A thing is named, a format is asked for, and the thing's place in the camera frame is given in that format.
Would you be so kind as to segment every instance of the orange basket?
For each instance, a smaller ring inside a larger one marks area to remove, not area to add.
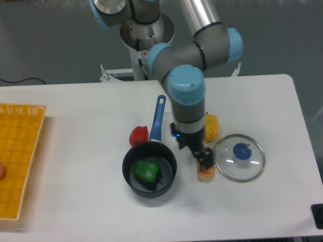
[[[46,106],[0,103],[0,219],[17,220]]]

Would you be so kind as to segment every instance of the silver metal tube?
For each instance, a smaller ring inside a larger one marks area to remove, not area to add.
[[[94,5],[105,14],[117,14],[126,5],[126,0],[94,0]]]
[[[211,23],[221,21],[210,0],[180,0],[180,5],[192,35]]]

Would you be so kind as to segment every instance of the white table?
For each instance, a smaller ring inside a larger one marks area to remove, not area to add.
[[[222,138],[241,133],[266,154],[256,180],[240,184],[218,171],[197,179],[193,157],[170,135],[169,99],[162,142],[174,152],[172,188],[156,199],[134,194],[122,176],[135,126],[150,129],[156,81],[0,88],[0,102],[47,105],[18,222],[0,221],[0,241],[191,241],[323,234],[310,206],[323,187],[289,76],[206,79],[206,109]]]

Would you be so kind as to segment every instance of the blue lid knob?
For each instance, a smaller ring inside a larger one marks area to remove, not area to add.
[[[233,153],[239,160],[247,160],[251,157],[252,150],[245,143],[238,143],[233,147]]]

